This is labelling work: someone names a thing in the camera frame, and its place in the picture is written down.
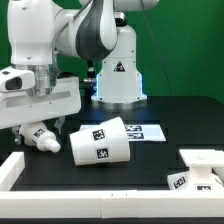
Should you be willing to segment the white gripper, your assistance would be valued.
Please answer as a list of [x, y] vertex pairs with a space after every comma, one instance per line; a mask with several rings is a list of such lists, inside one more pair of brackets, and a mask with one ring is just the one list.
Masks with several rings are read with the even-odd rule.
[[77, 77], [57, 80], [49, 95], [28, 96], [26, 91], [0, 93], [0, 129], [11, 128], [14, 142], [21, 145], [20, 126], [57, 118], [54, 127], [62, 133], [66, 115], [78, 113], [81, 109], [79, 79]]

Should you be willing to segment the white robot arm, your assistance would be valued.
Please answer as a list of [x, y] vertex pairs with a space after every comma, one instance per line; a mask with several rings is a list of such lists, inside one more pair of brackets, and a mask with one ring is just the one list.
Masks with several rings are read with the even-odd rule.
[[0, 130], [15, 141], [24, 124], [64, 117], [81, 108], [79, 80], [62, 78], [58, 54], [101, 61], [119, 43], [117, 15], [142, 11], [159, 0], [80, 0], [67, 10], [53, 0], [9, 0], [7, 11], [11, 65], [0, 70]]

